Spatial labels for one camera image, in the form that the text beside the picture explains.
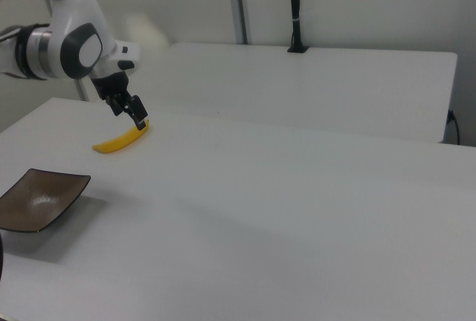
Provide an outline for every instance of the yellow banana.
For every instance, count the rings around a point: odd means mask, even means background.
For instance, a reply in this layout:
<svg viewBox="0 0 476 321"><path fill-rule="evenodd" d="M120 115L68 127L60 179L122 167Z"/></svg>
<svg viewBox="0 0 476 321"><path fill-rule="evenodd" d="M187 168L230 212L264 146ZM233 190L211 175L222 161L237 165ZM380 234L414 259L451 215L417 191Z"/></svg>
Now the yellow banana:
<svg viewBox="0 0 476 321"><path fill-rule="evenodd" d="M142 130L138 130L137 127L130 129L126 133L122 134L120 137L115 139L105 141L101 144L96 144L92 146L92 149L101 154L109 154L110 152L116 152L122 148L128 146L130 143L136 141L149 129L149 121L146 120L146 126Z"/></svg>

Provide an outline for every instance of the black cable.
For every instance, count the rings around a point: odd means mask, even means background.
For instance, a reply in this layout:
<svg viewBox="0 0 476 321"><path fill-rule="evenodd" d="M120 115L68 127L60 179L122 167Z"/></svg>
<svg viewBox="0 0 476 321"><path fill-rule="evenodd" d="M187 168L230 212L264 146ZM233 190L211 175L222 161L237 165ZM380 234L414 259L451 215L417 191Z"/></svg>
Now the black cable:
<svg viewBox="0 0 476 321"><path fill-rule="evenodd" d="M460 142L460 127L458 126L458 122L457 122L456 117L454 116L454 114L453 114L453 117L454 117L454 126L456 126L457 142L458 142L458 145L461 145L461 142Z"/></svg>
<svg viewBox="0 0 476 321"><path fill-rule="evenodd" d="M9 35L7 37L4 37L3 39L0 39L0 42L7 41L8 39L16 37L17 35L18 35L18 33L13 33L12 35Z"/></svg>
<svg viewBox="0 0 476 321"><path fill-rule="evenodd" d="M300 33L300 0L291 0L291 13L292 13L292 33L291 47L288 52L303 54L309 48L309 46L303 45Z"/></svg>
<svg viewBox="0 0 476 321"><path fill-rule="evenodd" d="M454 126L456 127L457 144L461 145L460 127L458 126L458 122L456 120L456 115L454 115L454 111L448 111L448 116L446 117L446 124L450 123L451 121L454 121Z"/></svg>

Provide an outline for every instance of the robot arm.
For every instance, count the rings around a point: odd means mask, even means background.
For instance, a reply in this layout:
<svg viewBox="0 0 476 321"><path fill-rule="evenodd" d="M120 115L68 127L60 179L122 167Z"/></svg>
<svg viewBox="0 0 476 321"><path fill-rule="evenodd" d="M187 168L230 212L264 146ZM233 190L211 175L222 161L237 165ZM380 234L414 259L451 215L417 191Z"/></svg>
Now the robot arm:
<svg viewBox="0 0 476 321"><path fill-rule="evenodd" d="M51 0L49 25L10 27L0 33L0 73L46 80L91 78L115 115L125 111L141 130L147 112L127 91L141 47L115 40L96 0Z"/></svg>

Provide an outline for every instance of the square plate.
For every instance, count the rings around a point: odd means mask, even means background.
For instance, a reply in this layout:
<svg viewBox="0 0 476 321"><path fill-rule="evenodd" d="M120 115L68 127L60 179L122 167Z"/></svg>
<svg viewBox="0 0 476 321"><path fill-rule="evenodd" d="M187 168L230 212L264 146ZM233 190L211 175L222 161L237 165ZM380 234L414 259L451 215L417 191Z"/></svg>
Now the square plate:
<svg viewBox="0 0 476 321"><path fill-rule="evenodd" d="M0 229L39 232L60 217L91 176L29 169L0 197Z"/></svg>

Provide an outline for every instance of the white table surface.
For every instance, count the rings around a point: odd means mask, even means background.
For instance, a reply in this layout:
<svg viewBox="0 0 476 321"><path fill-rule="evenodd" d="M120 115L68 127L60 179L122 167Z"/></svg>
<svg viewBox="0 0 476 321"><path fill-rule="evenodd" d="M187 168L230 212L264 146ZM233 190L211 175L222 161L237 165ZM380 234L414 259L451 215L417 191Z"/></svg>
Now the white table surface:
<svg viewBox="0 0 476 321"><path fill-rule="evenodd" d="M90 174L37 234L2 231L19 321L473 320L474 148L50 100L0 134L0 193Z"/></svg>
<svg viewBox="0 0 476 321"><path fill-rule="evenodd" d="M144 54L129 90L148 109L439 142L453 53L179 43Z"/></svg>

